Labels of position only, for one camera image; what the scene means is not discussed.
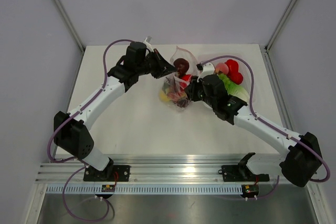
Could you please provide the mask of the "purple grape bunch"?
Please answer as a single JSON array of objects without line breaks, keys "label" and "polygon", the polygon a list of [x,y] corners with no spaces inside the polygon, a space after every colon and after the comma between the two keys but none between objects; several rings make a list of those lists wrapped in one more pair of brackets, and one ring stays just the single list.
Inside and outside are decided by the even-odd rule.
[{"label": "purple grape bunch", "polygon": [[174,101],[174,104],[180,109],[185,109],[189,105],[189,103],[190,100],[188,98],[181,98]]}]

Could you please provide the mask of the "strawberry bunch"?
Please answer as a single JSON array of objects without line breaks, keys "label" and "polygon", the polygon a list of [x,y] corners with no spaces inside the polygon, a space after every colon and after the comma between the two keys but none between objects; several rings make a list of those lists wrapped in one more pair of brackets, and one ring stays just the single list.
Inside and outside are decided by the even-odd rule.
[{"label": "strawberry bunch", "polygon": [[174,102],[181,98],[187,98],[185,92],[178,89],[174,79],[165,78],[161,90],[171,99],[170,102]]}]

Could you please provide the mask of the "clear zip top bag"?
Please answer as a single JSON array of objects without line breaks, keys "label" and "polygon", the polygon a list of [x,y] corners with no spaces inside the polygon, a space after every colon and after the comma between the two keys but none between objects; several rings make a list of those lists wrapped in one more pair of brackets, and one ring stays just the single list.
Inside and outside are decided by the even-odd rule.
[{"label": "clear zip top bag", "polygon": [[191,78],[197,75],[197,60],[189,50],[176,46],[170,63],[177,72],[165,77],[159,99],[170,108],[182,112],[190,104],[185,88],[190,84]]}]

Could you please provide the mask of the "dark red apple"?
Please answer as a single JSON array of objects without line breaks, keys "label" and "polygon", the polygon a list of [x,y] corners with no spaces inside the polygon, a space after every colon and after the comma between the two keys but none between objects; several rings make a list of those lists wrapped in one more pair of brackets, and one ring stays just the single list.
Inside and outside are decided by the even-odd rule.
[{"label": "dark red apple", "polygon": [[179,76],[185,75],[190,67],[189,62],[184,58],[177,58],[173,62],[173,65],[177,69],[177,73]]}]

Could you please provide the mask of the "yellow lemon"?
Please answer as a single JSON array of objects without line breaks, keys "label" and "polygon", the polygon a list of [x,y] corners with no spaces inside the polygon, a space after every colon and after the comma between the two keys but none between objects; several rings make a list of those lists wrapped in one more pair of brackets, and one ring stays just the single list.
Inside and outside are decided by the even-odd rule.
[{"label": "yellow lemon", "polygon": [[162,102],[170,102],[170,98],[166,95],[166,93],[164,91],[160,91],[159,92],[159,98]]}]

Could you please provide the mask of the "white plastic basket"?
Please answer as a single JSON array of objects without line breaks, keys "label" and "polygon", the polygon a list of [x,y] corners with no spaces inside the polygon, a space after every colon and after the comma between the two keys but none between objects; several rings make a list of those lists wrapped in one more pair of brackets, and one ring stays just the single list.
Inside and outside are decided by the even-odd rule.
[{"label": "white plastic basket", "polygon": [[248,92],[250,98],[247,104],[253,104],[256,100],[255,98],[255,76],[250,65],[248,59],[244,57],[242,54],[200,54],[197,56],[199,63],[211,63],[214,65],[214,73],[215,73],[215,66],[220,62],[226,62],[229,59],[235,60],[239,64],[239,72],[243,75],[244,80],[240,86],[244,87]]}]

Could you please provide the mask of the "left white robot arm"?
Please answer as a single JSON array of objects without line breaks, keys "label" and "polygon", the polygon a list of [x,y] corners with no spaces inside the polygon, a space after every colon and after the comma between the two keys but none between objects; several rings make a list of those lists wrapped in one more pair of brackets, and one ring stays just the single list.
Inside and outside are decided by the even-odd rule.
[{"label": "left white robot arm", "polygon": [[176,72],[176,68],[147,41],[127,42],[125,55],[114,67],[108,70],[103,64],[102,85],[74,110],[58,112],[54,117],[51,140],[84,164],[90,181],[112,181],[117,177],[113,160],[95,147],[89,132],[98,117],[136,84],[140,76],[150,74],[159,79]]}]

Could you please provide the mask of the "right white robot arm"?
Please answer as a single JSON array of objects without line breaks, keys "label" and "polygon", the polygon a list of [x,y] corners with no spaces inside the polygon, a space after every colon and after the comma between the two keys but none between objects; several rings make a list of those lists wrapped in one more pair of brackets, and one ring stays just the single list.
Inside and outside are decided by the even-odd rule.
[{"label": "right white robot arm", "polygon": [[238,167],[242,179],[250,180],[256,174],[283,175],[298,187],[313,181],[313,175],[323,164],[315,135],[293,132],[254,115],[244,100],[227,93],[223,81],[215,74],[203,78],[193,76],[185,92],[191,101],[204,102],[219,119],[252,133],[284,157],[277,165],[270,161],[257,165],[249,158]]}]

